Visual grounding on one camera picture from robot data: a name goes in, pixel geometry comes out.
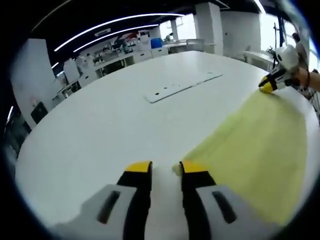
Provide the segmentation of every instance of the black ceiling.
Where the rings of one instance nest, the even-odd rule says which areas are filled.
[[[107,0],[65,0],[52,1],[45,5],[46,11],[36,20],[38,23],[47,16],[41,24],[39,24],[32,32],[32,38],[41,38],[46,40],[48,53],[51,64],[63,62],[65,59],[73,55],[73,50],[96,39],[95,33],[111,28],[111,32],[133,28],[149,24],[160,24],[167,20],[172,20],[172,16],[148,16],[138,17],[128,20],[112,23],[110,25],[97,28],[90,31],[74,41],[70,42],[59,51],[54,49],[64,43],[71,37],[101,23],[114,19],[149,13],[179,13],[179,14],[195,14],[195,5],[208,2],[207,0],[158,0],[158,1],[107,1]],[[211,0],[210,2],[217,4],[220,8],[225,8],[223,4],[228,5],[230,9],[222,11],[241,11],[258,13],[259,9],[253,0]],[[63,6],[56,9],[49,16],[48,14],[59,5]]]

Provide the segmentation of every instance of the white wall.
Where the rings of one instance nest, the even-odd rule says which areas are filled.
[[[61,88],[55,82],[46,41],[28,39],[18,53],[10,72],[16,102],[25,121],[33,129],[36,126],[31,117],[34,105],[43,102],[48,111],[52,110],[52,98]]]
[[[249,45],[251,51],[261,50],[259,14],[238,11],[221,12],[223,54],[233,57]]]

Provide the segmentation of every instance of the white table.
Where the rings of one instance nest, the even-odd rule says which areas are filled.
[[[190,81],[205,71],[223,76],[154,104],[144,99],[149,91]],[[17,185],[50,227],[74,218],[81,204],[116,183],[127,165],[152,160],[146,239],[188,239],[180,181],[171,166],[239,109],[266,74],[241,61],[197,51],[113,72],[71,95],[33,129],[20,150]],[[310,103],[293,88],[278,94],[306,119],[303,201],[319,170],[319,123]]]
[[[253,60],[258,60],[260,62],[263,62],[267,65],[267,71],[269,72],[274,64],[274,59],[266,54],[263,54],[261,52],[255,52],[255,51],[243,51],[243,56],[248,57],[248,63],[252,64]]]

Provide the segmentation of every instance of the window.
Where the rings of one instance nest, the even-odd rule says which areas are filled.
[[[260,14],[260,35],[261,35],[261,50],[265,51],[269,47],[275,48],[279,47],[280,43],[280,34],[279,34],[279,22],[276,16],[270,14]]]
[[[317,50],[314,42],[309,39],[309,71],[317,69],[320,72],[320,61],[317,55]]]
[[[195,19],[192,13],[178,17],[175,22],[179,40],[197,38]]]
[[[286,38],[286,42],[284,44],[292,45],[295,47],[296,42],[292,37],[292,34],[297,32],[295,26],[291,22],[286,21],[284,23],[284,31],[285,31],[285,38]]]
[[[160,35],[162,39],[165,39],[170,33],[172,33],[171,21],[165,21],[159,25]]]

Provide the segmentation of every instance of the white pillar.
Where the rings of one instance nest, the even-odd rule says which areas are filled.
[[[197,39],[200,39],[197,15],[193,15],[193,19],[194,19],[195,36]]]
[[[160,27],[156,26],[149,31],[151,39],[161,38]]]
[[[211,2],[195,5],[197,38],[205,43],[214,43],[214,52],[223,55],[224,43],[220,8]]]
[[[171,20],[171,29],[173,33],[173,39],[179,40],[176,20]]]

